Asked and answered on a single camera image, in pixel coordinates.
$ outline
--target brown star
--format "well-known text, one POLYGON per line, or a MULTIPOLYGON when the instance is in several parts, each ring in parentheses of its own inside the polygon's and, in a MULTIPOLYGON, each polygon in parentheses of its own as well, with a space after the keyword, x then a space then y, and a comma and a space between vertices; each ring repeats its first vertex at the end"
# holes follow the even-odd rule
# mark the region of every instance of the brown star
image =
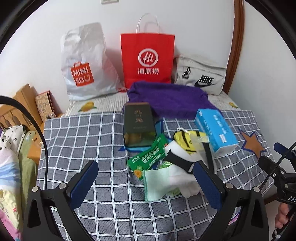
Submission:
POLYGON ((253 152, 257 159, 261 157, 262 152, 267 152, 265 148, 261 145, 261 143, 258 141, 258 138, 253 132, 250 136, 246 133, 244 133, 241 129, 239 129, 241 135, 246 140, 242 146, 243 150, 251 151, 253 152))

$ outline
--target white circle logo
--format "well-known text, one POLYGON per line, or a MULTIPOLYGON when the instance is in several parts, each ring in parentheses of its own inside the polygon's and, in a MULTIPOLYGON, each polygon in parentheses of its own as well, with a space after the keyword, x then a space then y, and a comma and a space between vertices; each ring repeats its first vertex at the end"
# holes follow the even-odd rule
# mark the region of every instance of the white circle logo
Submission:
POLYGON ((144 67, 152 67, 158 62, 158 54, 154 49, 143 49, 138 56, 139 63, 144 67))

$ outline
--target human hand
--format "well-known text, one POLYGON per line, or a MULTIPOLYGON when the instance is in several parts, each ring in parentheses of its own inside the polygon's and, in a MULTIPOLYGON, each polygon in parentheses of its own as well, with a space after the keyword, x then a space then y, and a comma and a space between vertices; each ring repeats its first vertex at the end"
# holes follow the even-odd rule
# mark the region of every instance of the human hand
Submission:
POLYGON ((281 203, 278 208, 278 214, 276 215, 276 220, 274 222, 274 225, 278 229, 282 229, 283 225, 287 224, 288 222, 288 212, 289 212, 289 206, 288 204, 281 203))

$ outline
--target white fabric with black flowers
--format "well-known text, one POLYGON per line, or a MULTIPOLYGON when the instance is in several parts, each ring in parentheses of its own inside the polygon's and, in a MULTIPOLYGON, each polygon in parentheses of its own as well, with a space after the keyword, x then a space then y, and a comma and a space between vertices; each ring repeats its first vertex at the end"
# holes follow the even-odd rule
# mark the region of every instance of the white fabric with black flowers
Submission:
POLYGON ((23 125, 5 128, 0 136, 0 149, 9 148, 18 156, 25 134, 26 128, 23 125))

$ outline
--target blue box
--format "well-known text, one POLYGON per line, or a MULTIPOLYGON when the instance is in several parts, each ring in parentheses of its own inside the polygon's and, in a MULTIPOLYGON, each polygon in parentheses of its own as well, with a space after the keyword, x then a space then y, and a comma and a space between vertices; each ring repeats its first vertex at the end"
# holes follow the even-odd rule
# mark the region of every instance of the blue box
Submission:
POLYGON ((218 110, 199 109, 194 122, 209 137, 214 157, 230 154, 238 146, 235 135, 218 110))

